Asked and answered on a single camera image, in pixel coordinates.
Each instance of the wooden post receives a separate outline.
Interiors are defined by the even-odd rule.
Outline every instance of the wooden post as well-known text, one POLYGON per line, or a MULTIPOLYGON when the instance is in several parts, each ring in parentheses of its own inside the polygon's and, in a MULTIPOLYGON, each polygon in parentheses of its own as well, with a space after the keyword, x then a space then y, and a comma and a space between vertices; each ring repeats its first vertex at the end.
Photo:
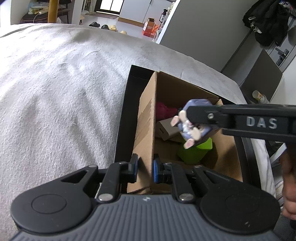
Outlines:
POLYGON ((48 23, 57 22, 57 10, 59 8, 59 0, 50 0, 48 7, 48 23))

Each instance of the hanging clothes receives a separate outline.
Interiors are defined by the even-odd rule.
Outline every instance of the hanging clothes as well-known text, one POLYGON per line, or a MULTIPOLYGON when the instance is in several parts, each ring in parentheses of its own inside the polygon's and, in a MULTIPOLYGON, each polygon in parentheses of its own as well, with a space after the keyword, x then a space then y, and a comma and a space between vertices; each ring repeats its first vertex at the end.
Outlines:
POLYGON ((263 46, 273 41, 279 46, 288 33, 289 11, 280 5, 281 0, 259 0, 244 15, 245 26, 255 32, 263 46))

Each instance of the door handle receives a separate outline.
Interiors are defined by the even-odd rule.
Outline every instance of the door handle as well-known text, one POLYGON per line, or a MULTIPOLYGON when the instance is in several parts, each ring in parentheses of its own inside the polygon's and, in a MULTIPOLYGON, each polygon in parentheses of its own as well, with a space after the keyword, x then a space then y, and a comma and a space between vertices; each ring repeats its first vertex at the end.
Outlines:
POLYGON ((289 50, 285 49, 285 51, 280 50, 279 48, 275 48, 276 51, 278 51, 279 59, 276 62, 277 66, 280 66, 281 63, 284 61, 284 59, 287 57, 289 50))
POLYGON ((283 57, 286 57, 287 54, 289 53, 289 50, 285 49, 285 51, 280 50, 279 48, 275 48, 276 51, 278 51, 279 55, 282 55, 283 57))

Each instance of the gray blanket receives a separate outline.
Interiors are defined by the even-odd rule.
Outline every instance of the gray blanket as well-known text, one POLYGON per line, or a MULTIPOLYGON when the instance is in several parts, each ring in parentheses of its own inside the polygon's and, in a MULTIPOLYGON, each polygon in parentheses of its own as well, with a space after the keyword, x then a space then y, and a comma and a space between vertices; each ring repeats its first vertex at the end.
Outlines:
MULTIPOLYGON (((164 46, 67 24, 0 28, 0 240, 11 201, 89 164, 113 162, 131 65, 164 71, 242 104, 231 79, 164 46)), ((264 141, 253 140, 262 189, 274 194, 264 141)))

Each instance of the gray ribbed grip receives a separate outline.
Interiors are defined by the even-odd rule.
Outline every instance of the gray ribbed grip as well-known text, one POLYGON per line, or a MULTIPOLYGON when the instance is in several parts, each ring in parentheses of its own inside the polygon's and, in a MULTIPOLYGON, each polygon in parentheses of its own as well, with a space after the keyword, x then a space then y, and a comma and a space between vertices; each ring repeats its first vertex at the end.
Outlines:
POLYGON ((272 232, 253 236, 225 233, 203 220, 196 207, 171 195, 122 195, 97 207, 87 222, 51 237, 19 233, 13 241, 279 241, 272 232))

